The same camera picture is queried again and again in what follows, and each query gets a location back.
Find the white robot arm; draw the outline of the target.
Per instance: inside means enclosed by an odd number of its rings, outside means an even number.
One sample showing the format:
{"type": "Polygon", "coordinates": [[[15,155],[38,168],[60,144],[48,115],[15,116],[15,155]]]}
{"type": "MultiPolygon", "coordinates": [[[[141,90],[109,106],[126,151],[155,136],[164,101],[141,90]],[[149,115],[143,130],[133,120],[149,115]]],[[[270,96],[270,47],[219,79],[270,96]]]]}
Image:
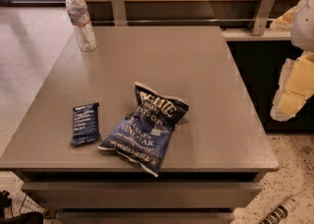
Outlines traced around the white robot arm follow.
{"type": "Polygon", "coordinates": [[[314,95],[314,0],[300,0],[271,23],[272,29],[290,31],[291,43],[302,50],[296,60],[286,58],[270,115],[275,121],[296,116],[314,95]]]}

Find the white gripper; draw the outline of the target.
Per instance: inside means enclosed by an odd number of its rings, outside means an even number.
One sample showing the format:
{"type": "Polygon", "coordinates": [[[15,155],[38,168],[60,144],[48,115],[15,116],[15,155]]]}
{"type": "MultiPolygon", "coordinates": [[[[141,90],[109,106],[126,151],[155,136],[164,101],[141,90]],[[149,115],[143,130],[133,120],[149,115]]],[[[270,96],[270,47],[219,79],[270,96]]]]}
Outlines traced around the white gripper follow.
{"type": "MultiPolygon", "coordinates": [[[[290,30],[292,16],[296,7],[292,7],[271,22],[271,29],[290,30]]],[[[282,66],[279,88],[277,89],[271,117],[275,121],[288,121],[314,95],[314,53],[304,51],[296,60],[286,58],[282,66]]]]}

